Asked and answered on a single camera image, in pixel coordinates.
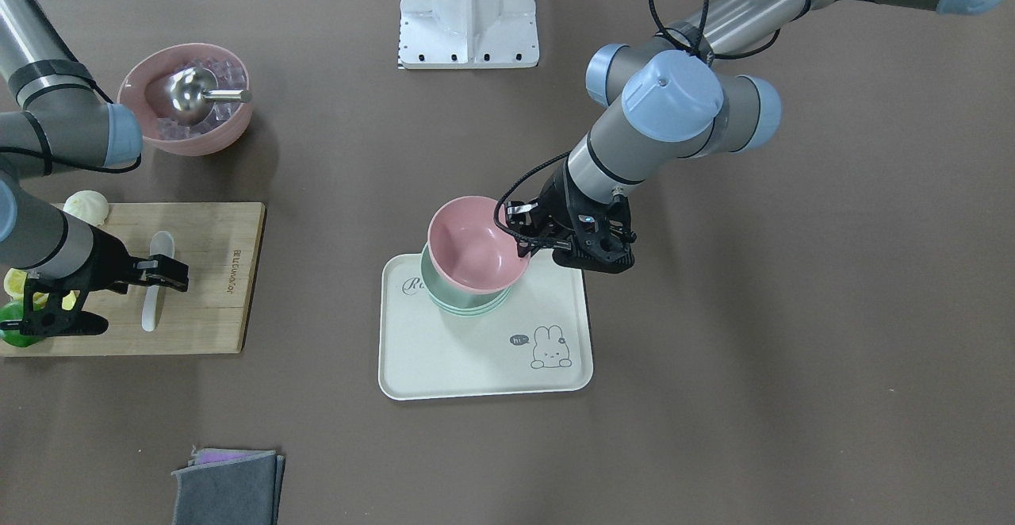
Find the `brown tabletop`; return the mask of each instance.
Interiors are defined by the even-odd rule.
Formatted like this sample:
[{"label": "brown tabletop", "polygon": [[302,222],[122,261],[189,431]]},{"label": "brown tabletop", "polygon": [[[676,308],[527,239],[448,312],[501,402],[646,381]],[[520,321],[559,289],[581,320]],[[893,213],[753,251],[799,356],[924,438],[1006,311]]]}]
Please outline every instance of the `brown tabletop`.
[{"label": "brown tabletop", "polygon": [[284,453],[285,524],[1015,521],[1015,1],[840,2],[722,63],[783,126],[634,193],[638,264],[586,275],[592,384],[418,403],[378,388],[381,269],[578,142],[646,0],[536,0],[539,67],[483,72],[397,70],[399,0],[40,2],[109,91],[212,42],[257,109],[221,153],[29,192],[268,215],[241,354],[0,360],[0,523],[167,523],[192,446]]}]

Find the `robotic arm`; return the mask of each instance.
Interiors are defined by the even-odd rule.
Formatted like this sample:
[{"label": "robotic arm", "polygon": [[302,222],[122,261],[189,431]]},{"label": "robotic arm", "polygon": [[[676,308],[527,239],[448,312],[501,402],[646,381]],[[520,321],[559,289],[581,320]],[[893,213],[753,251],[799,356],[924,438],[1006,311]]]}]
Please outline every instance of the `robotic arm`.
[{"label": "robotic arm", "polygon": [[[731,54],[834,1],[715,0],[706,20],[701,11],[666,26],[657,19],[660,32],[645,44],[600,49],[589,63],[586,86],[606,112],[539,197],[506,203],[506,226],[497,221],[498,204],[494,221],[518,240],[519,257],[552,249],[564,267],[607,273],[630,268],[635,235],[627,196],[634,188],[667,160],[743,152],[764,144],[779,128],[775,88],[745,74],[715,73],[713,60],[739,58]],[[1004,0],[864,1],[972,15]]]},{"label": "robotic arm", "polygon": [[[106,319],[82,311],[89,291],[126,293],[128,284],[187,290],[186,265],[132,257],[113,236],[21,190],[22,178],[70,169],[127,172],[141,154],[133,114],[110,103],[36,0],[0,0],[0,74],[22,107],[0,113],[0,262],[28,271],[24,317],[0,329],[42,337],[100,334]],[[79,293],[66,311],[61,300],[71,290]],[[36,292],[52,294],[38,311]]]}]

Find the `pink bowl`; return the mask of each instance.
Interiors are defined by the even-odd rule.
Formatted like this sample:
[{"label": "pink bowl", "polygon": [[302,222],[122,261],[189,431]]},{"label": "pink bowl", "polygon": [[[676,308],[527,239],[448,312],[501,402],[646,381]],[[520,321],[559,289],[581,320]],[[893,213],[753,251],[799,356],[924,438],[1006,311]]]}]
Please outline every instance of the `pink bowl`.
[{"label": "pink bowl", "polygon": [[127,106],[127,109],[130,109],[137,117],[138,124],[141,124],[141,137],[145,144],[183,156],[202,156],[218,152],[225,146],[229,146],[247,130],[254,109],[250,104],[244,103],[240,105],[228,121],[203,135],[188,139],[159,139],[158,119],[144,97],[145,87],[152,81],[174,73],[178,67],[190,63],[193,59],[209,58],[219,61],[229,60],[240,67],[244,67],[247,74],[247,88],[250,88],[250,69],[247,69],[240,58],[232,55],[228,49],[210,44],[184,44],[163,49],[148,56],[134,69],[131,69],[130,73],[127,73],[127,78],[120,84],[117,101]]},{"label": "pink bowl", "polygon": [[492,197],[457,197],[433,214],[426,231],[433,268],[465,292],[506,289],[529,267],[528,256],[518,257],[515,239],[493,223],[496,204]]}]

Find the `metal ladle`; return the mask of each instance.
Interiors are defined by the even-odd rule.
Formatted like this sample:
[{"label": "metal ladle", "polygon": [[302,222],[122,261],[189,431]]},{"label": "metal ladle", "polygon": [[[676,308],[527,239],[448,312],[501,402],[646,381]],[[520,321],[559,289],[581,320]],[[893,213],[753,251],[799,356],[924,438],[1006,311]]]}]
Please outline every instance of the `metal ladle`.
[{"label": "metal ladle", "polygon": [[247,88],[218,88],[215,74],[205,67],[188,67],[152,81],[145,99],[156,117],[193,127],[207,119],[216,103],[250,103]]}]

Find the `folded cloth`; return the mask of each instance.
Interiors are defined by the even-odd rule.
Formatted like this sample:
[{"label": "folded cloth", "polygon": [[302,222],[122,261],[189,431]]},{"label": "folded cloth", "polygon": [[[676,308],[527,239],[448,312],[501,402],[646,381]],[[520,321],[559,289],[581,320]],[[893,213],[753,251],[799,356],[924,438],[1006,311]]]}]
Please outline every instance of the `folded cloth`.
[{"label": "folded cloth", "polygon": [[285,457],[274,450],[206,448],[177,476],[173,525],[275,525]]}]

